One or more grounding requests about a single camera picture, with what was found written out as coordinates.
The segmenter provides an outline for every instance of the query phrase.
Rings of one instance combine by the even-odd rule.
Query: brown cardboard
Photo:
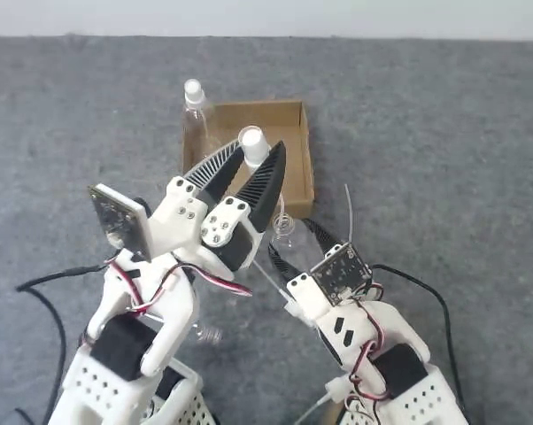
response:
[[[308,121],[303,102],[299,100],[273,100],[217,104],[215,117],[219,125],[210,128],[218,139],[228,143],[237,138],[239,131],[247,126],[259,126],[268,143],[273,146],[283,140],[286,146],[286,174],[282,194],[287,212],[295,218],[304,219],[312,212],[313,171],[308,141]],[[183,140],[183,172],[190,170],[206,151],[205,146],[196,146]],[[236,175],[229,192],[236,193],[249,177],[243,165]]]

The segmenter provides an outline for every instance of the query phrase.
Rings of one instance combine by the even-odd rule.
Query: circuit board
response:
[[[143,230],[143,220],[147,220],[143,206],[103,184],[90,186],[89,195],[110,244],[150,261],[149,244]]]
[[[331,305],[338,305],[371,281],[371,271],[350,243],[312,269],[311,275]]]

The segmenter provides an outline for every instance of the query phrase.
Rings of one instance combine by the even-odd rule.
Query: red wire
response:
[[[204,269],[202,269],[201,267],[198,267],[198,266],[196,266],[194,264],[178,263],[178,264],[173,265],[172,267],[170,267],[166,271],[166,273],[162,277],[162,280],[160,281],[160,285],[157,287],[157,290],[154,292],[154,295],[151,297],[151,300],[148,303],[146,303],[148,305],[143,307],[143,308],[140,308],[140,309],[138,309],[136,311],[138,313],[140,313],[140,314],[146,313],[146,311],[151,307],[151,305],[155,301],[155,299],[163,291],[164,283],[166,282],[168,277],[170,277],[170,275],[172,273],[174,273],[178,268],[183,268],[183,267],[189,267],[189,268],[192,268],[192,269],[196,270],[205,279],[209,279],[210,281],[212,281],[212,283],[214,283],[214,284],[216,284],[218,286],[221,286],[222,288],[225,288],[227,290],[231,290],[232,292],[235,292],[238,295],[250,296],[252,294],[251,290],[249,290],[245,286],[240,285],[239,283],[226,281],[225,279],[222,279],[219,276],[215,276],[213,274],[210,274],[210,273],[206,272]]]
[[[369,354],[373,352],[377,352],[382,349],[382,343],[384,340],[384,332],[382,331],[381,326],[379,323],[375,320],[375,318],[371,315],[370,312],[367,311],[367,309],[358,301],[355,300],[357,303],[357,306],[359,308],[362,308],[365,313],[367,314],[367,318],[371,322],[371,324],[375,327],[376,334],[377,334],[377,340],[371,340],[363,344],[361,347],[361,353],[357,357],[357,360],[355,361],[355,365],[353,366],[353,369],[351,370],[351,373],[349,375],[349,380],[353,384],[353,388],[355,391],[363,398],[367,398],[369,400],[373,401],[381,401],[389,397],[388,391],[386,391],[384,394],[380,396],[376,396],[374,394],[368,394],[366,392],[361,391],[359,385],[361,384],[361,379],[357,376],[357,370],[359,369],[359,366],[361,365],[361,362],[363,359],[368,358]]]
[[[131,292],[133,293],[133,298],[135,299],[135,302],[140,305],[143,303],[143,298],[141,297],[141,293],[139,292],[139,289],[136,287],[135,283],[133,282],[133,279],[130,278],[130,276],[123,270],[119,264],[115,262],[115,260],[112,260],[109,262],[109,266],[113,268],[117,272],[117,274],[125,280],[128,287],[131,289]]]
[[[357,303],[357,306],[359,308],[362,308],[363,311],[365,311],[365,313],[367,314],[367,318],[369,319],[371,324],[375,327],[376,337],[377,337],[377,346],[374,349],[374,351],[378,352],[379,350],[382,349],[382,341],[384,340],[384,332],[382,331],[381,326],[379,326],[379,322],[375,320],[375,318],[371,315],[371,313],[368,312],[367,309],[358,300],[355,300],[355,302]]]

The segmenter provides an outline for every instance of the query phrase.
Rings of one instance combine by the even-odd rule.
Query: wire bundle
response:
[[[149,310],[149,308],[151,308],[151,306],[153,306],[164,293],[164,284],[168,280],[168,278],[176,270],[184,268],[194,270],[202,278],[204,278],[205,281],[220,288],[223,288],[224,290],[229,290],[235,295],[239,295],[242,297],[252,296],[251,290],[243,285],[240,285],[239,283],[230,282],[225,279],[222,279],[219,276],[205,271],[202,267],[196,266],[195,264],[179,262],[166,271],[166,273],[160,280],[160,284],[154,291],[154,294],[152,295],[151,299],[147,302],[143,302],[143,298],[141,297],[139,289],[136,287],[135,283],[133,282],[133,279],[131,279],[127,272],[125,272],[114,260],[109,263],[109,267],[113,269],[119,275],[120,279],[125,281],[125,283],[129,287],[133,302],[132,306],[128,310],[133,313],[145,314]]]

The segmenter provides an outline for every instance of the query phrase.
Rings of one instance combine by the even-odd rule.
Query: white wire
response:
[[[260,264],[257,262],[256,259],[252,261],[252,264],[254,264],[255,267],[266,277],[269,283],[272,284],[276,288],[276,290],[278,290],[278,293],[281,294],[284,297],[284,299],[286,299],[286,301],[288,301],[289,303],[294,302],[294,299],[290,295],[288,295],[286,292],[284,292],[281,289],[281,287],[276,284],[274,279],[270,277],[270,274],[268,274],[263,267],[260,266]]]
[[[162,319],[161,317],[158,317],[156,314],[145,313],[144,317],[147,317],[149,319],[153,319],[154,321],[157,321],[159,323],[164,323],[164,319]]]
[[[326,403],[331,399],[331,396],[328,394],[325,394],[322,398],[320,398],[318,401],[316,401],[308,410],[304,412],[302,416],[300,416],[296,422],[294,422],[294,425],[300,425],[304,421],[305,418],[310,416],[314,410],[316,410],[318,407]]]
[[[351,195],[349,194],[349,187],[345,183],[345,195],[347,196],[347,205],[349,206],[349,242],[353,239],[353,206],[351,205]]]

